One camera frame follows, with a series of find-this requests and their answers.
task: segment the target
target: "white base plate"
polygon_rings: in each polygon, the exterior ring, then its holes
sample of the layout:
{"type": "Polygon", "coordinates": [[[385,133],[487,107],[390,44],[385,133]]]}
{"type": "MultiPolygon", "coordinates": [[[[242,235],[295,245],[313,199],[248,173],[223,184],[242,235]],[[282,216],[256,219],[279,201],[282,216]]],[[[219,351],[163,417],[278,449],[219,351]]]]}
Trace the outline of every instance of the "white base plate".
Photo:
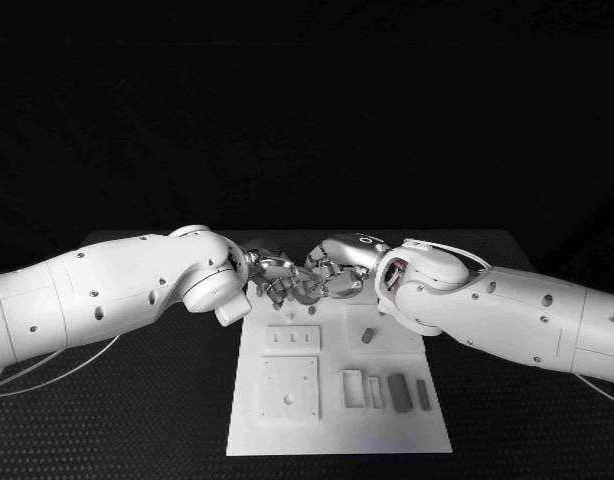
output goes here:
{"type": "MultiPolygon", "coordinates": [[[[297,301],[285,302],[282,309],[278,312],[274,311],[271,301],[265,297],[256,298],[255,289],[248,289],[253,308],[242,326],[228,456],[451,452],[422,337],[412,334],[393,317],[379,315],[370,281],[366,282],[364,289],[352,299],[321,299],[315,304],[314,315],[307,313],[307,306],[297,301]],[[349,305],[359,304],[367,306],[349,309],[349,305]],[[372,346],[360,348],[362,345],[354,340],[357,336],[362,338],[360,330],[370,325],[375,328],[375,336],[369,344],[372,346]],[[307,353],[303,347],[297,348],[294,353],[285,352],[279,355],[275,352],[266,352],[265,340],[269,326],[318,326],[320,349],[317,351],[310,349],[307,353]],[[396,351],[395,346],[402,344],[396,342],[405,342],[401,351],[396,351]],[[261,398],[262,385],[265,385],[262,375],[266,375],[264,361],[265,357],[277,356],[318,359],[318,420],[315,422],[295,422],[290,418],[266,422],[261,419],[259,409],[266,405],[266,400],[261,398]],[[366,399],[363,410],[346,410],[343,407],[343,370],[362,371],[366,399]],[[414,410],[403,414],[395,413],[392,406],[386,378],[393,373],[405,375],[414,403],[414,410]],[[369,377],[379,378],[382,410],[372,408],[369,377]],[[421,409],[415,387],[418,379],[425,380],[426,383],[431,404],[428,412],[421,409]]],[[[290,390],[294,386],[287,384],[285,388],[290,390]]],[[[272,397],[281,399],[282,393],[287,392],[282,390],[278,392],[281,395],[277,393],[272,397]]],[[[314,392],[314,388],[310,387],[307,391],[314,392]]]]}

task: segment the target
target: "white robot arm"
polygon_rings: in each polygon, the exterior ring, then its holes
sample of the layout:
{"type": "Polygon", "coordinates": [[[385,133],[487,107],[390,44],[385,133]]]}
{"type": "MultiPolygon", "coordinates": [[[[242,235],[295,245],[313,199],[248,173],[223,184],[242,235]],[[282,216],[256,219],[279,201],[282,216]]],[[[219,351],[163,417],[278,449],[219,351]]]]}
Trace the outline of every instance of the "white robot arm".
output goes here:
{"type": "Polygon", "coordinates": [[[474,272],[434,245],[406,240],[390,249],[367,235],[331,237],[307,258],[324,275],[310,295],[343,298],[331,285],[347,272],[352,296],[373,277],[379,311],[409,330],[444,331],[506,360],[614,382],[614,295],[488,264],[474,272]]]}
{"type": "Polygon", "coordinates": [[[183,302],[223,326],[249,313],[256,259],[203,225],[98,243],[0,275],[0,368],[153,323],[183,302]]]}

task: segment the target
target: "black background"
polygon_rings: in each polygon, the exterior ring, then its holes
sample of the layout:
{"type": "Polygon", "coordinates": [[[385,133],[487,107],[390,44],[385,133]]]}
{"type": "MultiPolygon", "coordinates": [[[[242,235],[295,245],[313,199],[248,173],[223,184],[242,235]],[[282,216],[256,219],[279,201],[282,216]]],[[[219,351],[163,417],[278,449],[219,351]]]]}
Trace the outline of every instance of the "black background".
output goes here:
{"type": "Polygon", "coordinates": [[[0,272],[101,229],[503,228],[614,291],[614,2],[249,3],[1,10],[0,272]]]}

